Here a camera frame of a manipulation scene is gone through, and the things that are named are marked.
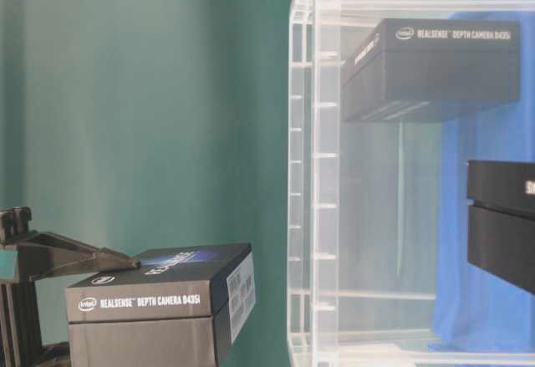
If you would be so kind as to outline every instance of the intel realsense depth camera d435i box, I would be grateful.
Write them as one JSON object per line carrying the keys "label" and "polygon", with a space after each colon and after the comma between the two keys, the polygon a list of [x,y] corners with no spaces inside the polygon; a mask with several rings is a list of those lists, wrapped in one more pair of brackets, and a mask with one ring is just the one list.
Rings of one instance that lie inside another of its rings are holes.
{"label": "intel realsense depth camera d435i box", "polygon": [[73,367],[221,365],[256,303],[251,246],[137,257],[65,289]]}
{"label": "intel realsense depth camera d435i box", "polygon": [[346,122],[437,122],[519,99],[520,23],[386,18],[342,67]]}

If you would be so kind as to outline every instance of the intel logo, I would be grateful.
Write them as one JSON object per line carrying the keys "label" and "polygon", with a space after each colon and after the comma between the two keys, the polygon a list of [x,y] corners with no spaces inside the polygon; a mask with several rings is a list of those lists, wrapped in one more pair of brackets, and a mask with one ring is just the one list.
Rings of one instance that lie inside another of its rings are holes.
{"label": "intel logo", "polygon": [[395,37],[402,41],[411,39],[415,35],[415,30],[412,27],[403,27],[395,32]]}
{"label": "intel logo", "polygon": [[115,277],[98,277],[91,281],[92,285],[105,285],[106,283],[114,282]]}
{"label": "intel logo", "polygon": [[93,311],[95,307],[97,307],[96,298],[84,298],[78,303],[78,310],[83,311],[84,313]]}

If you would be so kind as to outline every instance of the metal bracket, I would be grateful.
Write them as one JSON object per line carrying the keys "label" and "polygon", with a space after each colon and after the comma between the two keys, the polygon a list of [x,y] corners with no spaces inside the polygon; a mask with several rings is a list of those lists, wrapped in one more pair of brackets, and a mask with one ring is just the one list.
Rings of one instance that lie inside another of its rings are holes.
{"label": "metal bracket", "polygon": [[134,269],[137,258],[29,230],[32,212],[0,212],[0,335],[5,367],[69,367],[69,344],[43,346],[35,281]]}

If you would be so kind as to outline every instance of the product label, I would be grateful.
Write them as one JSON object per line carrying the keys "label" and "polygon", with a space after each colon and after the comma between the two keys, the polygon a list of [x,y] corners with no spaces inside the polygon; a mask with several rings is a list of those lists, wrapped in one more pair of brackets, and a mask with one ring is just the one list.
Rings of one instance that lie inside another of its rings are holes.
{"label": "product label", "polygon": [[144,298],[84,298],[78,303],[78,310],[88,313],[96,308],[167,307],[195,304],[201,304],[200,294],[177,294]]}
{"label": "product label", "polygon": [[446,28],[412,28],[403,27],[395,37],[405,41],[411,38],[419,39],[476,39],[488,41],[510,41],[512,33],[509,30],[468,30]]}
{"label": "product label", "polygon": [[257,302],[252,253],[228,276],[227,286],[231,336],[234,343]]}
{"label": "product label", "polygon": [[526,194],[528,196],[535,196],[535,181],[526,182]]}
{"label": "product label", "polygon": [[171,268],[186,263],[203,263],[206,261],[211,261],[216,256],[215,252],[200,250],[196,252],[180,252],[174,257],[160,259],[152,258],[143,260],[141,263],[145,265],[154,265],[154,267],[147,271],[145,275],[161,275],[166,273]]}

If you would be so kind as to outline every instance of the black case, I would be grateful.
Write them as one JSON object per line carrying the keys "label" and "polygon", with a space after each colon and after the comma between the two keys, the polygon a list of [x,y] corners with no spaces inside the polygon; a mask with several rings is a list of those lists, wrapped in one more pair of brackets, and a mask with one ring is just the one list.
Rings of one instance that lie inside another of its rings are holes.
{"label": "black case", "polygon": [[519,98],[520,23],[387,18],[342,67],[345,121],[436,122]]}
{"label": "black case", "polygon": [[73,367],[220,365],[233,340],[229,276],[235,302],[239,289],[252,295],[234,318],[244,322],[254,305],[254,274],[237,278],[249,258],[252,265],[251,246],[160,249],[137,257],[140,269],[101,273],[65,289]]}
{"label": "black case", "polygon": [[468,261],[535,293],[535,164],[470,161]]}

